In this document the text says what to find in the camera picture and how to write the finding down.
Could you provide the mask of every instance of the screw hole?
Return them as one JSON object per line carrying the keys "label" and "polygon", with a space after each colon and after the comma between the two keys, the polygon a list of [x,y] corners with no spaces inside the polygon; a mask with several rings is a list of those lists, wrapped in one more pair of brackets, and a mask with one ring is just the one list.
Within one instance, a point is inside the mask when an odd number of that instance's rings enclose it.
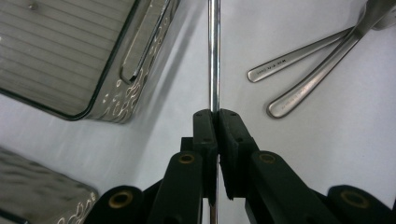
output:
{"label": "screw hole", "polygon": [[108,205],[111,208],[119,209],[125,207],[126,205],[130,204],[133,199],[133,194],[129,190],[122,190],[118,193],[115,193],[111,198],[108,200]]}
{"label": "screw hole", "polygon": [[358,208],[368,208],[370,203],[367,201],[366,198],[361,196],[359,193],[352,191],[352,190],[344,190],[341,192],[341,198],[344,202]]}
{"label": "screw hole", "polygon": [[265,163],[274,163],[276,161],[276,158],[273,155],[270,154],[261,154],[260,155],[260,160],[262,160]]}
{"label": "screw hole", "polygon": [[192,163],[194,160],[195,160],[195,158],[190,154],[185,154],[178,158],[178,161],[183,164]]}

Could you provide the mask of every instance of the white background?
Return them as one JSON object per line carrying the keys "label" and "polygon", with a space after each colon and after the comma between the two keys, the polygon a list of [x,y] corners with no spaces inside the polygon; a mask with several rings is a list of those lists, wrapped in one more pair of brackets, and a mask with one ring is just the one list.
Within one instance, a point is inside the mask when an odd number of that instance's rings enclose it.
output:
{"label": "white background", "polygon": [[[284,119],[265,106],[323,60],[327,48],[258,83],[247,70],[356,24],[363,0],[221,2],[220,106],[237,112],[261,150],[312,189],[396,196],[396,26],[371,31]],[[126,124],[64,121],[0,96],[0,146],[97,188],[149,187],[208,108],[207,1],[182,0],[138,108]],[[248,223],[220,186],[219,223]]]}

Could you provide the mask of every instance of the spoon handle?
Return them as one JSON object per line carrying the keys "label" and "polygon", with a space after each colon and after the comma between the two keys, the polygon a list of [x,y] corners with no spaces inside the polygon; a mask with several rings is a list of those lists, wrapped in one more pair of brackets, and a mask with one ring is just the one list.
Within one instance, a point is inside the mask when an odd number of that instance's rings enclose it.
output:
{"label": "spoon handle", "polygon": [[360,39],[361,35],[353,30],[314,71],[270,103],[267,108],[268,115],[275,119],[281,119],[288,115],[332,71]]}
{"label": "spoon handle", "polygon": [[351,28],[345,29],[335,35],[328,36],[323,38],[315,43],[287,53],[283,56],[280,56],[276,59],[271,60],[270,62],[263,63],[260,66],[257,66],[250,71],[247,72],[247,78],[251,82],[258,82],[265,77],[269,77],[272,74],[284,69],[285,67],[300,61],[302,58],[318,51],[319,49],[323,49],[324,47],[334,43],[335,41],[341,39],[342,37],[346,36],[350,31]]}

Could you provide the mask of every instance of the metal utensil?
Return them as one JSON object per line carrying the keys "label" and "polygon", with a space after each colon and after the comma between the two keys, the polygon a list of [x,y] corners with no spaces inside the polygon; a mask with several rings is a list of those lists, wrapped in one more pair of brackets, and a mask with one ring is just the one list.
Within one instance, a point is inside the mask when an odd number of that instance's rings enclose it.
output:
{"label": "metal utensil", "polygon": [[[219,84],[220,84],[220,0],[209,0],[209,104],[215,120],[218,120]],[[216,195],[215,201],[209,197],[210,224],[218,223],[219,197],[219,157],[216,167]]]}
{"label": "metal utensil", "polygon": [[308,56],[320,49],[323,49],[324,47],[329,46],[330,44],[343,38],[352,30],[352,28],[353,27],[350,27],[350,28],[345,29],[341,32],[338,32],[335,35],[325,37],[315,43],[312,43],[310,45],[304,46],[300,49],[297,49],[295,51],[292,51],[290,53],[282,55],[282,56],[275,58],[267,63],[263,63],[255,68],[251,69],[250,71],[248,71],[247,78],[251,82],[258,82],[266,77],[269,77],[272,74],[288,67],[289,65],[300,61],[301,59],[305,58],[306,56]]}
{"label": "metal utensil", "polygon": [[381,19],[396,6],[396,0],[369,0],[365,5],[364,16],[348,34],[344,41],[307,77],[286,93],[276,98],[267,107],[269,116],[280,119],[289,114],[332,69],[344,58],[345,55],[369,32]]}

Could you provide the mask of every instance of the metal tray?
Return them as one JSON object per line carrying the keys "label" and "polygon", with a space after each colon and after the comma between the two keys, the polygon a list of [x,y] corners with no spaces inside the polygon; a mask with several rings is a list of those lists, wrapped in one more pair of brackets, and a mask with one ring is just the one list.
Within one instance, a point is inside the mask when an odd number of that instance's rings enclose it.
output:
{"label": "metal tray", "polygon": [[38,163],[0,148],[0,223],[75,224],[98,193]]}
{"label": "metal tray", "polygon": [[0,92],[62,119],[124,122],[178,4],[0,1]]}

